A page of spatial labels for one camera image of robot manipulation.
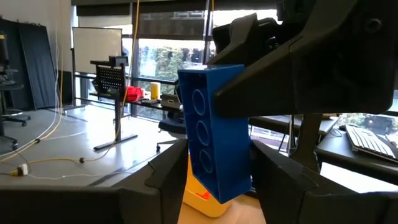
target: wall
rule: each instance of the wall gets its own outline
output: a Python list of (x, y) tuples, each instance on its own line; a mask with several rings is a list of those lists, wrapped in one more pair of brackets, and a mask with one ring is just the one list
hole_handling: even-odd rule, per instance
[(61, 70), (62, 46), (64, 71), (72, 70), (72, 53), (70, 51), (71, 14), (70, 0), (0, 0), (0, 15), (3, 19), (33, 22), (47, 27), (54, 58), (56, 36), (58, 36), (60, 51), (58, 69)]

